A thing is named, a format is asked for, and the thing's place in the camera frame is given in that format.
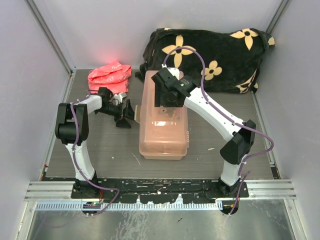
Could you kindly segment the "grey tool box latch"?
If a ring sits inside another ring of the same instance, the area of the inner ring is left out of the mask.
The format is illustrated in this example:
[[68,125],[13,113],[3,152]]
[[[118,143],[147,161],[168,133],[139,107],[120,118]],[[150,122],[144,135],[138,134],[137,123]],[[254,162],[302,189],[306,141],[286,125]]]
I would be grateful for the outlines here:
[[140,124],[141,121],[141,106],[136,105],[134,110],[134,121]]

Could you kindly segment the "pink plastic tool box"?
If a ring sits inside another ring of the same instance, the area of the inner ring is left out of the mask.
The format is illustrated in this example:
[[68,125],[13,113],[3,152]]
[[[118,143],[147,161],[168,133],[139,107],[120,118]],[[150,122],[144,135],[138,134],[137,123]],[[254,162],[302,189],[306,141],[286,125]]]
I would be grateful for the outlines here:
[[147,160],[181,160],[188,151],[188,111],[184,107],[155,107],[155,83],[145,74],[139,120],[139,152]]

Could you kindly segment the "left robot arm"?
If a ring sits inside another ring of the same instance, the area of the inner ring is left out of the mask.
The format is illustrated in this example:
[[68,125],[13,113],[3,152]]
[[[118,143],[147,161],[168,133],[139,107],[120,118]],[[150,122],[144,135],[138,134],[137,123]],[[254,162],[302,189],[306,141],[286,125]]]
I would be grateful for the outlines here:
[[102,113],[112,116],[115,126],[130,129],[129,120],[135,112],[126,93],[112,93],[107,87],[90,89],[83,99],[62,102],[58,105],[55,136],[66,147],[75,169],[76,191],[82,191],[88,198],[95,198],[100,191],[117,191],[115,187],[103,187],[98,183],[97,172],[89,156],[89,115]]

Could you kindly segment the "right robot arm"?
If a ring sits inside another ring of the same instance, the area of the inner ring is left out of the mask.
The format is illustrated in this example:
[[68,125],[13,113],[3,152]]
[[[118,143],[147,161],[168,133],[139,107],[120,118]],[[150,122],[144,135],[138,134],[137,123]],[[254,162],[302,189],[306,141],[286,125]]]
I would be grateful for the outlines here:
[[226,144],[220,149],[224,163],[218,179],[219,191],[231,197],[240,188],[240,168],[255,140],[256,124],[252,120],[233,120],[231,114],[215,104],[200,84],[190,76],[179,77],[177,68],[162,68],[151,76],[155,84],[156,107],[182,108],[194,111],[214,127]]

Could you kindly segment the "pink plastic bag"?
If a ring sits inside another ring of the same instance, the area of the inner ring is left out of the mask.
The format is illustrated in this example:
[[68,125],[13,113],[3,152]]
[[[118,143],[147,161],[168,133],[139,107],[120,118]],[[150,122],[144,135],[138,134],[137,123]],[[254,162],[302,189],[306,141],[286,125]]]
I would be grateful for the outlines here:
[[132,67],[114,61],[93,69],[87,77],[88,87],[97,92],[100,87],[108,88],[113,94],[127,93]]

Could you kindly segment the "black floral pillow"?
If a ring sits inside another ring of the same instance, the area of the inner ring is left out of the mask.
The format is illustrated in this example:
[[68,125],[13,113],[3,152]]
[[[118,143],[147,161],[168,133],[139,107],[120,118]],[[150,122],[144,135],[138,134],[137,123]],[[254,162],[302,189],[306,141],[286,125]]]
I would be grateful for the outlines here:
[[147,71],[166,63],[204,80],[206,92],[255,93],[263,55],[274,47],[275,39],[255,28],[230,33],[158,28],[150,35],[135,77],[143,81]]

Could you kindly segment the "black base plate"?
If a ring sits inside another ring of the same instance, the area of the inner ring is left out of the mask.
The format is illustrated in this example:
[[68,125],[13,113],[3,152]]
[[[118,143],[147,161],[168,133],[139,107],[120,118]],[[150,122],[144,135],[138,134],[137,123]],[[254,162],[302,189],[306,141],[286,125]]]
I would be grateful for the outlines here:
[[237,191],[222,192],[220,183],[211,179],[130,179],[130,178],[99,178],[97,185],[109,190],[97,189],[87,182],[73,184],[72,199],[100,199],[110,202],[119,189],[115,203],[154,204],[175,203],[182,197],[184,204],[214,203],[216,199],[235,198]]

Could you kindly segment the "aluminium frame rail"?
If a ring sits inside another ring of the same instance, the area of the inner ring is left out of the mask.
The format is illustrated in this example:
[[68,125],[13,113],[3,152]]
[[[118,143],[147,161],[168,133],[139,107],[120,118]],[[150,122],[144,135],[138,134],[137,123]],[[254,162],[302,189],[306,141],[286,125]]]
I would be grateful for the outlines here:
[[296,199],[290,180],[246,180],[239,190],[223,193],[216,180],[182,179],[116,179],[103,180],[105,190],[81,189],[73,181],[34,181],[28,186],[26,201],[103,200],[116,198],[120,203],[153,202],[212,203],[218,199]]

